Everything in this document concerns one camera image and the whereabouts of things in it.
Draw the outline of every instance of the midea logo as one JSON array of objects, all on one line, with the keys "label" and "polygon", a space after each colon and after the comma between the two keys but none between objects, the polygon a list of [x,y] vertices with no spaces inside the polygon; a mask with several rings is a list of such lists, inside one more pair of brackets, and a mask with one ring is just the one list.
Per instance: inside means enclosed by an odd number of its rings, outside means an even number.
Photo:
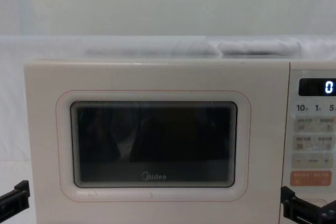
[{"label": "midea logo", "polygon": [[142,180],[148,181],[148,180],[166,180],[167,176],[164,174],[152,174],[149,172],[143,172],[142,175]]}]

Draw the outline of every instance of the orange button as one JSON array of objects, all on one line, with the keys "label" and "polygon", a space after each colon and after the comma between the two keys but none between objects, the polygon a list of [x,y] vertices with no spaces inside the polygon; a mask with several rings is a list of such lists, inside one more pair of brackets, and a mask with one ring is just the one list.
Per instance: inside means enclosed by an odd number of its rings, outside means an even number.
[{"label": "orange button", "polygon": [[330,186],[332,173],[329,170],[296,170],[290,174],[291,186]]}]

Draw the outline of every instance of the cream microwave body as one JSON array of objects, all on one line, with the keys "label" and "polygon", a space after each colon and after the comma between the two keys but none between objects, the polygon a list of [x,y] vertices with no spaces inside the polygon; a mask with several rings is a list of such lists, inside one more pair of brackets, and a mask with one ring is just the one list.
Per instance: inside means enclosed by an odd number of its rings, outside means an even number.
[{"label": "cream microwave body", "polygon": [[38,224],[284,224],[282,186],[336,198],[336,62],[40,60],[25,76]]}]

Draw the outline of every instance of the microwave window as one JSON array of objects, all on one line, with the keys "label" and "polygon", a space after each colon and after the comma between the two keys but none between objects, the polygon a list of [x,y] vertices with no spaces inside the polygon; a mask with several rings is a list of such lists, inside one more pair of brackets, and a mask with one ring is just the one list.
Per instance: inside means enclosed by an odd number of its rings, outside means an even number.
[{"label": "microwave window", "polygon": [[237,105],[211,101],[76,101],[78,187],[230,187]]}]

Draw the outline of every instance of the black clamp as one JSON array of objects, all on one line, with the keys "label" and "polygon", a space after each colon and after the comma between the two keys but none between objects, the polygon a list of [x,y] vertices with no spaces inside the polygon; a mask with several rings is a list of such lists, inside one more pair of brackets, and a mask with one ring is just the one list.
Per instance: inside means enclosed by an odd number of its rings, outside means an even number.
[{"label": "black clamp", "polygon": [[29,208],[29,182],[21,181],[14,190],[0,197],[0,223]]},{"label": "black clamp", "polygon": [[283,216],[298,224],[335,224],[336,200],[318,207],[295,196],[287,186],[281,188],[281,203],[284,205]]}]

